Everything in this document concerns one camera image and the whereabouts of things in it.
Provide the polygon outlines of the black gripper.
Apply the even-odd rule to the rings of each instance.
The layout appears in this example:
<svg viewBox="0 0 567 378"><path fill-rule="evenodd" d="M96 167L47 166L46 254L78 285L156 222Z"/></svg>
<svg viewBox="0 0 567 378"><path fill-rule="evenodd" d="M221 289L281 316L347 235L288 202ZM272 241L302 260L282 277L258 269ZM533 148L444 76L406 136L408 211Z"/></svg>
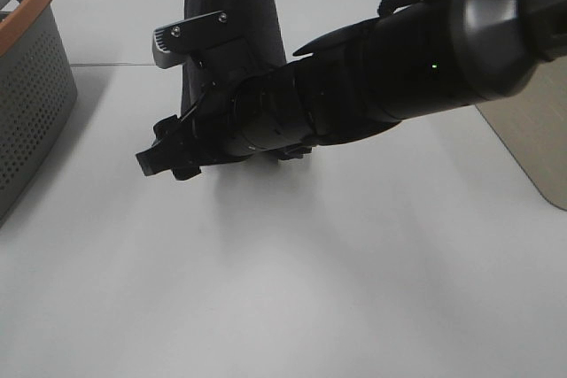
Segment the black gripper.
<svg viewBox="0 0 567 378"><path fill-rule="evenodd" d="M151 147L136 154L144 175L171 171L178 181L185 181L200 174L203 166L250 158L254 148L238 133L234 118L237 86L262 71L250 43L239 36L214 46L175 52L155 41L152 54L161 68L178 66L186 59L202 64L210 80L181 116L154 125Z"/></svg>

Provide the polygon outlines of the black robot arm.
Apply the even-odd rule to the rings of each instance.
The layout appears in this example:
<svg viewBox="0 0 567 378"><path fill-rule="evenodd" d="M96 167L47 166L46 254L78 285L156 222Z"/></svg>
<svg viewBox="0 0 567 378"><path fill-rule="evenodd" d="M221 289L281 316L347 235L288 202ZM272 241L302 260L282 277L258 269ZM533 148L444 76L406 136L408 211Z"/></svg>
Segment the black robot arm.
<svg viewBox="0 0 567 378"><path fill-rule="evenodd" d="M182 66L179 115L137 161L179 181L265 153L302 158L403 120L513 96L566 53L566 0L381 0L374 18L284 55L274 0L185 0L152 35Z"/></svg>

